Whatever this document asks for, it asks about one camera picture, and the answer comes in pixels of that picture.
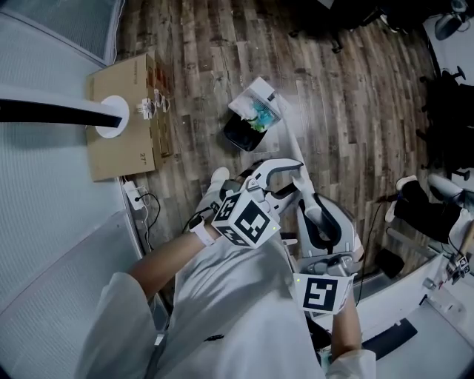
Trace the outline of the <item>white tower fan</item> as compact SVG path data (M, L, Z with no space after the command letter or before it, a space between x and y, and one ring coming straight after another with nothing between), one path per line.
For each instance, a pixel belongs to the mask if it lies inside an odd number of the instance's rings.
M110 139L125 130L129 118L129 106L118 95L95 102L0 84L0 122L91 126Z

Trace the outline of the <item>white power strip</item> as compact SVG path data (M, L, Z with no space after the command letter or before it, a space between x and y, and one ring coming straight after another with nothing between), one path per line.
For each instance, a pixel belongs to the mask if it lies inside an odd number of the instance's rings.
M144 208L144 203L138 191L138 187L133 181L125 181L122 185L132 208L136 211Z

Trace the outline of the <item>white long-handled dustpan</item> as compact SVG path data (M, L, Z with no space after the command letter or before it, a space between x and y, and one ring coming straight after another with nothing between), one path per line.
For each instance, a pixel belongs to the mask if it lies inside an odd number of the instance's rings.
M281 95L279 95L276 90L261 77L255 79L249 87L236 97L236 99L242 95L255 96L257 99L263 101L267 106L269 106L271 110L280 117L280 121L268 130L277 127L280 124L283 125L287 134L287 146L290 149L291 158L304 163L304 157L296 136L286 119L287 111L290 107L287 101L284 100ZM229 104L229 109L232 110L233 113L237 113L236 99L232 100ZM298 169L298 173L293 177L293 183L301 193L305 205L304 214L318 226L321 222L321 207L315 199L316 192L313 183L310 180L307 168L304 165Z

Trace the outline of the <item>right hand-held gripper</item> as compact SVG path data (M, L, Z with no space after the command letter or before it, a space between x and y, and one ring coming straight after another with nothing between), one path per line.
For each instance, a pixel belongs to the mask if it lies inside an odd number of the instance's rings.
M314 224L307 226L304 202L298 201L298 233L301 256L294 273L298 306L317 314L339 313L353 287L360 262L355 255L353 215L328 197L316 194L321 207L319 235L324 244L311 241Z

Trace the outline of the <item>black waste bin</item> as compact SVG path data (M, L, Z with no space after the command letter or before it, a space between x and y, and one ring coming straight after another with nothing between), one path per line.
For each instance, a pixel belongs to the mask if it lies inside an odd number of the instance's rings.
M242 120L237 113L233 113L225 124L223 133L239 149L250 152L261 143L267 131L254 130L247 121Z

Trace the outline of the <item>person's left forearm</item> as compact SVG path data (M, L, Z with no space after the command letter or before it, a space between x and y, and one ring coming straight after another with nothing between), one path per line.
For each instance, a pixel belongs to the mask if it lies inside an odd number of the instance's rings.
M146 299L150 300L205 247L197 234L186 232L145 255L128 274L138 282Z

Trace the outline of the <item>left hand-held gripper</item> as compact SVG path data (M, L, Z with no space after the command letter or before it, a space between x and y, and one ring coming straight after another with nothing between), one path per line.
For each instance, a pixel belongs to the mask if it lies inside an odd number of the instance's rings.
M298 170L303 163L292 158L262 161L253 174L240 184L226 180L221 188L222 204L212 226L236 246L258 248L280 229L280 214L299 197L294 183L271 192L271 176Z

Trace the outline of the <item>white wristwatch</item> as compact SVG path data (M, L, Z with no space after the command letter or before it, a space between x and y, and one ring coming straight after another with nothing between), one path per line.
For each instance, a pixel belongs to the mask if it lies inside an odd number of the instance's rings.
M205 246L212 246L216 240L207 231L204 218L201 215L195 216L189 223L189 231L194 233Z

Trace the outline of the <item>black desk mat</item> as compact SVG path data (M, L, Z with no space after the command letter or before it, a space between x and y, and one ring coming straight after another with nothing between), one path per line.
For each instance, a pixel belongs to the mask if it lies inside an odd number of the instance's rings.
M362 346L375 353L376 360L389 355L418 334L418 330L403 318L389 329L362 343Z

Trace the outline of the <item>black mesh office chair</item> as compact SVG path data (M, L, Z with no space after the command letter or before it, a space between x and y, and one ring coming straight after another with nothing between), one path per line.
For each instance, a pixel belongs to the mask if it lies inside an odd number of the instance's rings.
M474 157L467 152L474 146L474 85L460 84L458 78L467 79L460 67L455 73L444 70L432 79L419 78L427 89L421 111L429 126L417 129L416 136L427 146L423 170L443 169L448 178L458 175L467 181L474 169Z
M380 15L381 0L290 0L293 6L289 37L305 34L308 38L327 38L332 51L343 49L340 32L366 26Z

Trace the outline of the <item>person's right forearm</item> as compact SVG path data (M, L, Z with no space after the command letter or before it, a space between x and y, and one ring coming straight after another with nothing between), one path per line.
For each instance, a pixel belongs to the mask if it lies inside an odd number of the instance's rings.
M336 360L342 355L362 349L361 326L354 298L348 298L344 308L333 316L331 354Z

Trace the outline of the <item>green and white paper litter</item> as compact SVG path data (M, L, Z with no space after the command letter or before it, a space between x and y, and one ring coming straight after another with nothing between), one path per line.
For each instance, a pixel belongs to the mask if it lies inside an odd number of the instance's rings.
M263 133L280 121L269 106L255 96L242 95L236 99L237 113L252 129Z

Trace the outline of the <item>large cardboard box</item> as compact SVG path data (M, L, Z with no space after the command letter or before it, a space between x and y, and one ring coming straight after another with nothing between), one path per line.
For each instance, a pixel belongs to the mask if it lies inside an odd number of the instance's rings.
M169 86L157 55L144 53L88 76L86 91L97 102L118 95L130 109L127 127L115 138L86 129L94 181L157 170L173 154Z

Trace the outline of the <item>white shell backpack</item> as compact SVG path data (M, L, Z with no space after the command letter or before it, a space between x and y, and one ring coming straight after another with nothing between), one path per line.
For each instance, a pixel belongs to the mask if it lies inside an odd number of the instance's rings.
M454 34L468 20L467 0L450 0L450 9L435 23L435 37L443 41Z

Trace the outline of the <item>white curved desk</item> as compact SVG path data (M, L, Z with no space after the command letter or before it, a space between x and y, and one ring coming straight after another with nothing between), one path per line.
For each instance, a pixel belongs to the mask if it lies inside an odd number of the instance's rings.
M377 379L474 379L474 276L428 289L441 277L438 256L358 304L367 341L402 320L416 334L376 363Z

